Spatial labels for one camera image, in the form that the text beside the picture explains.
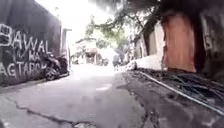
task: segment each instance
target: person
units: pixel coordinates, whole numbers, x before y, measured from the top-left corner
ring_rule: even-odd
[[[114,70],[117,71],[118,70],[118,67],[119,67],[119,64],[120,64],[120,56],[118,54],[115,54],[114,57],[113,57],[113,67],[114,67]]]

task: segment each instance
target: alley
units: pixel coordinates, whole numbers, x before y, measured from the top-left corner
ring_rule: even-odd
[[[0,120],[6,128],[140,128],[145,111],[121,74],[97,66],[77,66],[66,78],[0,94]]]

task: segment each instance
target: parked motorcycle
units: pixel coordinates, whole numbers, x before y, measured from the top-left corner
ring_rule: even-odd
[[[52,54],[45,57],[47,66],[44,70],[47,81],[52,81],[69,75],[68,61],[65,57],[54,57]]]

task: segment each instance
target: sky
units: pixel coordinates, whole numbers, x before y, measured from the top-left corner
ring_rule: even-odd
[[[97,23],[104,23],[108,18],[113,18],[88,0],[36,0],[36,2],[53,15],[59,15],[64,28],[72,29],[67,37],[69,43],[83,38],[91,15],[95,17]]]

